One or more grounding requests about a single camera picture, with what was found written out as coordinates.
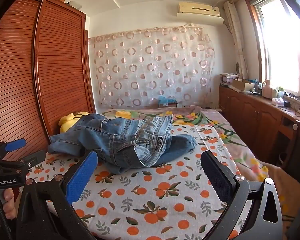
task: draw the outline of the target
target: jeans label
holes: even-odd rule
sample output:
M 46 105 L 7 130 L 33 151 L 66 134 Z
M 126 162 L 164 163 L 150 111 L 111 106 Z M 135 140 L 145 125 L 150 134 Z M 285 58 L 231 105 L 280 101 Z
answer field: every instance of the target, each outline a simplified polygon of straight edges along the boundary
M 157 139 L 157 148 L 156 148 L 156 150 L 159 149 L 161 143 L 162 143 L 162 136 L 158 136 L 158 139 Z

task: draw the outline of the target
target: finger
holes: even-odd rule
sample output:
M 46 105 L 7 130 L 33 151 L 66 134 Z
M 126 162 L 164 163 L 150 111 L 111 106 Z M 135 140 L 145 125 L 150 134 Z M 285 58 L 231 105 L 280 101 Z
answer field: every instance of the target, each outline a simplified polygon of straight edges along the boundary
M 3 205 L 3 211 L 5 213 L 9 213 L 13 209 L 14 209 L 14 199 L 12 198 Z
M 14 219 L 14 218 L 16 218 L 16 217 L 17 217 L 17 211 L 16 211 L 15 208 L 13 208 L 12 211 L 6 213 L 6 218 L 7 218 L 7 219 Z
M 13 190 L 12 188 L 7 188 L 4 192 L 3 192 L 3 197 L 6 201 L 9 201 L 13 198 Z

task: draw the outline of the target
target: bed sheet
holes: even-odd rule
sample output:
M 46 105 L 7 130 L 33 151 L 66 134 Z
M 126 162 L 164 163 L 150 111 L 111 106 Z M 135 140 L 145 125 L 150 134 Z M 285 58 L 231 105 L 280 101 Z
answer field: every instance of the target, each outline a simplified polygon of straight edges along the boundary
M 109 109 L 103 113 L 108 118 L 146 119 L 152 116 L 173 114 L 174 125 L 208 124 L 213 126 L 222 138 L 241 174 L 248 180 L 263 181 L 269 176 L 268 168 L 261 164 L 239 138 L 229 122 L 216 110 L 202 109 L 198 106 L 183 108 L 168 107 L 151 110 Z
M 151 168 L 110 174 L 98 166 L 79 201 L 73 203 L 87 228 L 103 239 L 199 240 L 224 211 L 221 202 L 203 173 L 200 156 L 209 149 L 234 174 L 240 174 L 217 131 L 210 125 L 173 126 L 172 135 L 191 134 L 197 141 L 194 150 L 171 163 Z M 35 181 L 64 174 L 78 162 L 70 155 L 49 154 L 30 170 Z M 53 205 L 48 202 L 50 210 Z M 249 205 L 242 212 L 231 238 L 240 231 Z

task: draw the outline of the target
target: denim jeans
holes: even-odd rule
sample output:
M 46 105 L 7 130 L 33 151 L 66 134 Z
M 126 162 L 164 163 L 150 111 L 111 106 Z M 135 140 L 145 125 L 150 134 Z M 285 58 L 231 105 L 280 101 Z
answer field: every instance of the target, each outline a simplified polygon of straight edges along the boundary
M 172 116 L 109 120 L 100 114 L 84 115 L 67 132 L 50 137 L 48 152 L 80 156 L 83 148 L 95 151 L 112 173 L 151 167 L 172 143 L 171 126 Z
M 167 140 L 167 148 L 164 153 L 159 157 L 154 165 L 160 165 L 163 163 L 169 163 L 176 158 L 190 152 L 196 146 L 195 139 L 188 134 L 181 134 L 171 136 Z M 105 163 L 107 169 L 113 174 L 121 174 L 127 171 L 127 168 L 118 167 L 110 163 Z

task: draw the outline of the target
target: patterned curtain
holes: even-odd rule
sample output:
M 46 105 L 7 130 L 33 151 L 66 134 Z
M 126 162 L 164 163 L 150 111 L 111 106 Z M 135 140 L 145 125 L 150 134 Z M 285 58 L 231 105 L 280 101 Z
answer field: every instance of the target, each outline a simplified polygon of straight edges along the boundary
M 209 106 L 215 52 L 203 28 L 113 33 L 91 38 L 90 46 L 101 106 L 156 107 L 159 96 Z

